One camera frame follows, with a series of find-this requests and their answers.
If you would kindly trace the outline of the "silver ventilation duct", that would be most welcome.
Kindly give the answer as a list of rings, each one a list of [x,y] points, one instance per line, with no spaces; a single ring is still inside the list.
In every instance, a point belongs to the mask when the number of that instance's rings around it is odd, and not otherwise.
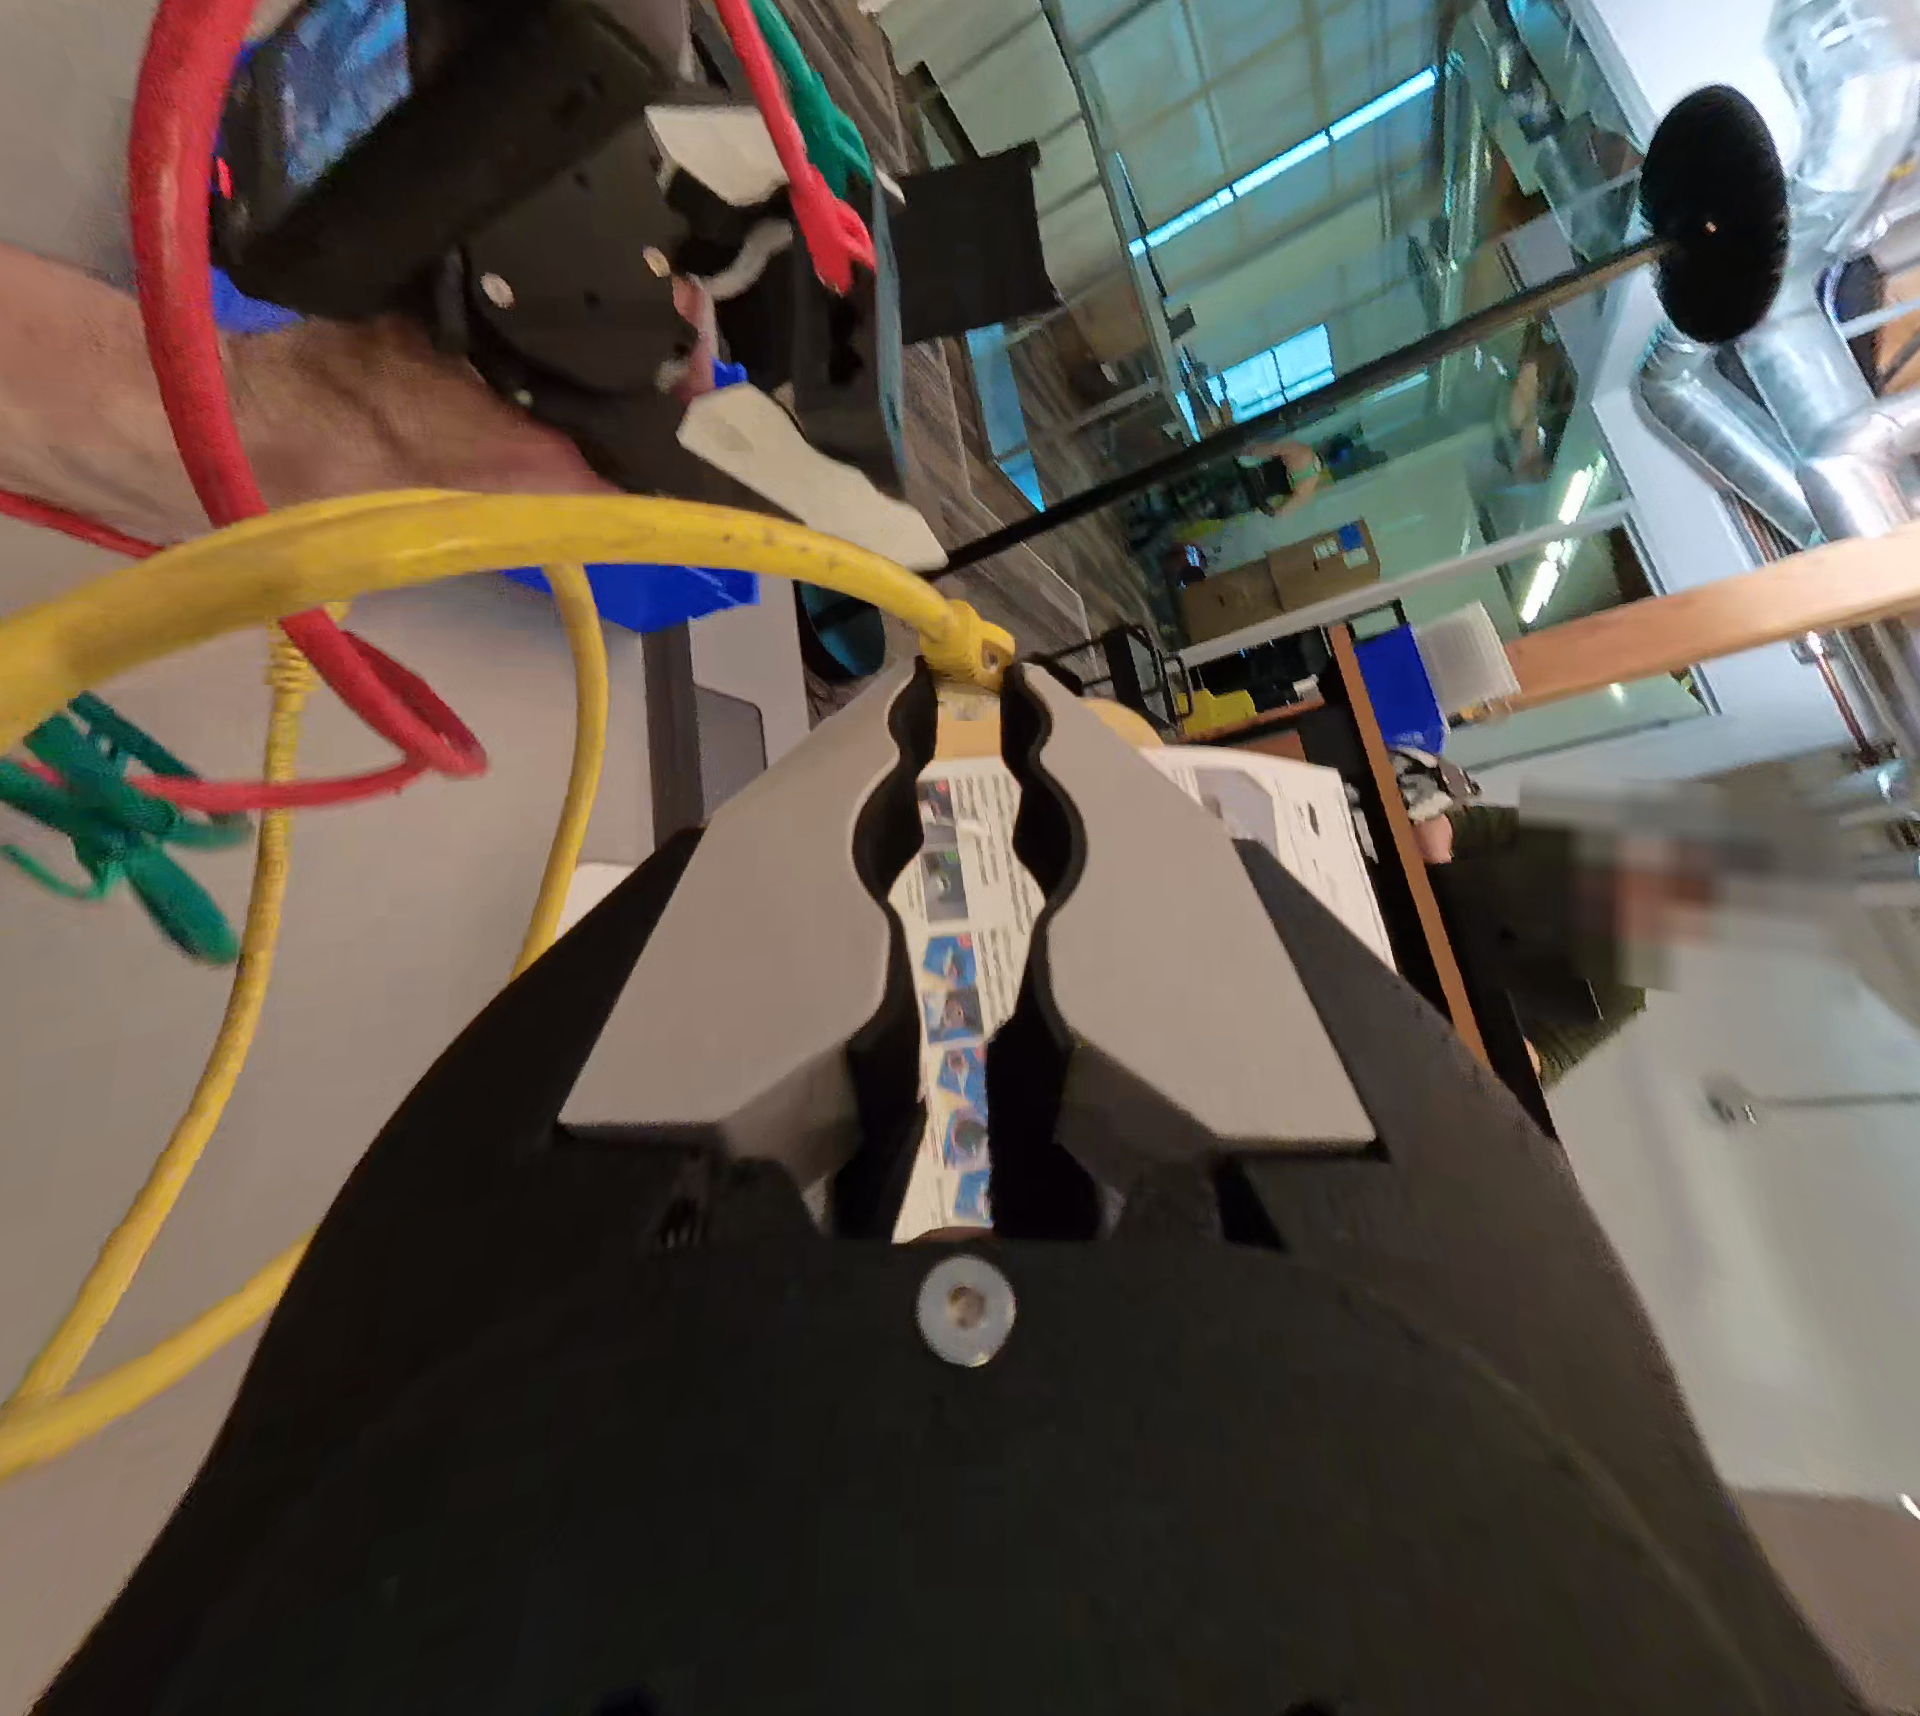
[[[1800,553],[1917,526],[1917,390],[1874,394],[1822,313],[1767,323],[1732,352],[1757,394],[1716,346],[1671,325],[1651,336],[1634,397],[1673,452]]]

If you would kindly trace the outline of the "person's left hand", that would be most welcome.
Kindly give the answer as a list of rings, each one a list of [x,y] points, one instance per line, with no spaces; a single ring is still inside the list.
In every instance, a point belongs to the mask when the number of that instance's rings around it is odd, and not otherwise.
[[[268,506],[402,490],[611,497],[569,436],[418,327],[302,323],[228,349],[236,431]]]

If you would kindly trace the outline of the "blue plastic bin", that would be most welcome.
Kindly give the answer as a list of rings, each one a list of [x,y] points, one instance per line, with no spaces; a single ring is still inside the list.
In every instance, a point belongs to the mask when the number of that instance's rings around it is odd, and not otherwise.
[[[305,325],[305,317],[255,299],[227,270],[211,270],[217,329],[233,336],[266,336]],[[712,614],[753,608],[760,601],[754,573],[689,567],[588,564],[585,568],[598,619],[635,637],[693,625]]]

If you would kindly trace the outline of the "black office chair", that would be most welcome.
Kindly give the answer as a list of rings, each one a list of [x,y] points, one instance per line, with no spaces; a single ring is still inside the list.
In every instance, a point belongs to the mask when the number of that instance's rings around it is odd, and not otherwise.
[[[1055,313],[1037,195],[1043,149],[994,154],[901,179],[888,202],[901,341],[961,341]]]

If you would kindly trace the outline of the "wooden support post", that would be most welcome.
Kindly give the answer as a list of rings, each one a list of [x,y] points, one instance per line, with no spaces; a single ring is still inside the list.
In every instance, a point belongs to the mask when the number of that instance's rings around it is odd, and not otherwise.
[[[1919,610],[1919,524],[1826,543],[1738,577],[1524,635],[1507,714]]]

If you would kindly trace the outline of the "black pole stand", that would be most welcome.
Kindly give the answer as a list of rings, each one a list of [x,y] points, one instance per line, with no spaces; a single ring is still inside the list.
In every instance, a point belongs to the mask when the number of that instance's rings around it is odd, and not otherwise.
[[[1637,268],[1653,284],[1671,327],[1710,346],[1751,333],[1774,304],[1786,264],[1790,208],[1784,168],[1759,111],[1736,91],[1713,87],[1676,103],[1657,126],[1639,172],[1639,237],[1597,263],[1563,272],[1437,329],[1414,342],[1313,385],[1251,423],[1211,435],[1063,505],[996,529],[963,546],[974,571],[1111,510],[1201,478],[1235,474],[1238,458],[1274,440],[1320,450],[1324,478],[1358,472],[1338,432],[1343,417],[1404,390],[1493,338],[1610,289]]]

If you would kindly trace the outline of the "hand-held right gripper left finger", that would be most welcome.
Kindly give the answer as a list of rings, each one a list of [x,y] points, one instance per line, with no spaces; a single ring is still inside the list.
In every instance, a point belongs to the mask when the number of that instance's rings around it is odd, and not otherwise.
[[[859,1140],[855,1035],[882,1009],[884,893],[855,836],[901,768],[884,669],[710,818],[561,1111],[567,1128],[715,1133],[737,1160],[830,1177]]]

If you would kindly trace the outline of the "small blue storage box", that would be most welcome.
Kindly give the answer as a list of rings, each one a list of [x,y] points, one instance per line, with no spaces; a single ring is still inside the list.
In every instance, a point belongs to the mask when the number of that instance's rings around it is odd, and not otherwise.
[[[1354,654],[1383,744],[1441,759],[1448,723],[1414,629],[1398,625],[1358,638]]]

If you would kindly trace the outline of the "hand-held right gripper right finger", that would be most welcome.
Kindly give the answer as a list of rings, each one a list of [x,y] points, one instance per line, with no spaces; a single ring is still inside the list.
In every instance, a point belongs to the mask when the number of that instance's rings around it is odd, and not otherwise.
[[[1228,1157],[1365,1154],[1379,1128],[1261,885],[1381,967],[1348,785],[1265,753],[1144,748],[1039,666],[1007,680],[1015,853],[1040,896],[991,1041],[993,1199],[1125,1196]]]

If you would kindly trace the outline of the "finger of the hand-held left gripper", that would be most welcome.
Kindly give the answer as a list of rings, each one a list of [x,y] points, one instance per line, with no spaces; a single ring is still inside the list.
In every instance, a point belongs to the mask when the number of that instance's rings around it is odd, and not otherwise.
[[[790,522],[911,573],[949,571],[929,521],[863,471],[817,450],[797,417],[753,385],[696,397],[679,431],[687,455]]]
[[[644,111],[644,126],[664,187],[685,179],[724,207],[765,207],[790,189],[766,120],[753,103],[661,101]]]

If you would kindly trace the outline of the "cardboard box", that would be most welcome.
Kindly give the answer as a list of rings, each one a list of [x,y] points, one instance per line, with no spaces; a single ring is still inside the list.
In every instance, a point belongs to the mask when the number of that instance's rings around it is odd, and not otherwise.
[[[1190,649],[1216,642],[1246,629],[1269,625],[1284,613],[1269,558],[1201,577],[1176,596],[1184,641]]]
[[[1281,614],[1348,599],[1381,582],[1381,553],[1366,521],[1289,543],[1265,556]]]

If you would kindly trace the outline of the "printed instruction sheet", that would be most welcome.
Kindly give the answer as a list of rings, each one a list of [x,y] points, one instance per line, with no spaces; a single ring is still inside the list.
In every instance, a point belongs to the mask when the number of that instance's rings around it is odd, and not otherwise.
[[[1146,760],[1235,840],[1257,842],[1366,946],[1397,968],[1369,865],[1358,800],[1299,740],[1261,754],[1216,747]],[[1019,1000],[1043,911],[1016,858],[1019,789],[1001,759],[932,763],[919,781],[923,848],[890,889],[923,1014],[924,1133],[894,1242],[978,1232],[993,1223],[988,1045]]]

